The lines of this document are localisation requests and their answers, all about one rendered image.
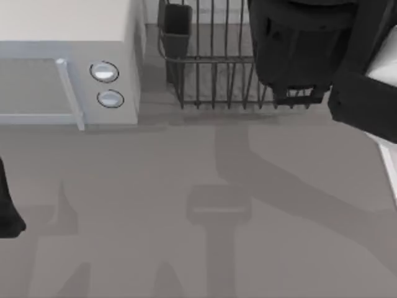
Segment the round silver microwave knob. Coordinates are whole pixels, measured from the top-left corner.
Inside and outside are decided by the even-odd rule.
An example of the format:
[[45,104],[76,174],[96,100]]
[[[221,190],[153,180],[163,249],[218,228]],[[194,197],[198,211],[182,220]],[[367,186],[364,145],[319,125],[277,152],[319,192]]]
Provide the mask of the round silver microwave knob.
[[101,83],[114,82],[118,79],[120,74],[118,68],[108,61],[100,61],[91,64],[89,73],[96,81]]
[[124,96],[120,92],[113,89],[99,92],[96,98],[97,102],[101,106],[108,109],[117,109],[125,102]]

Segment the glass microwave door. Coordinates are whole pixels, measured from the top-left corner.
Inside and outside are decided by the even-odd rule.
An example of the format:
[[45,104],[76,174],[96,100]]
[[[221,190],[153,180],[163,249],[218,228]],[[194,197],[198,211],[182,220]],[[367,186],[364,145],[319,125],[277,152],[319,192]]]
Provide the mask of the glass microwave door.
[[55,59],[0,58],[0,125],[76,125]]

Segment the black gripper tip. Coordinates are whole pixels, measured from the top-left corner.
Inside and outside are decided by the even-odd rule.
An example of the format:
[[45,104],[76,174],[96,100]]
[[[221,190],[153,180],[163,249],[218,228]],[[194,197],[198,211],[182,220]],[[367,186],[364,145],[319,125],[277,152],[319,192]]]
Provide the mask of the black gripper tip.
[[0,239],[17,238],[26,228],[26,222],[12,201],[4,163],[0,157]]

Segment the pale microwave oven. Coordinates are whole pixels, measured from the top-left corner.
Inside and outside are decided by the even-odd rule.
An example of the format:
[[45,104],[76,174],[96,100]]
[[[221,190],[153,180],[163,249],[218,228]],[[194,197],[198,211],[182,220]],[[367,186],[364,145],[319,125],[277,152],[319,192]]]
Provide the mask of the pale microwave oven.
[[[0,58],[64,58],[85,128],[138,123],[145,50],[141,0],[0,0]],[[118,68],[116,81],[90,75],[90,65],[100,61]],[[108,89],[124,96],[121,107],[97,102]]]

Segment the dark cutlery holder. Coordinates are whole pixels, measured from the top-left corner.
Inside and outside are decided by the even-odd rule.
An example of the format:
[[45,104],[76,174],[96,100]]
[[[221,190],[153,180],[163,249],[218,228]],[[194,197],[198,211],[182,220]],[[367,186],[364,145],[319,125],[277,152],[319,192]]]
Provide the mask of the dark cutlery holder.
[[188,4],[159,0],[158,28],[167,58],[184,59],[187,56],[192,14],[192,7]]

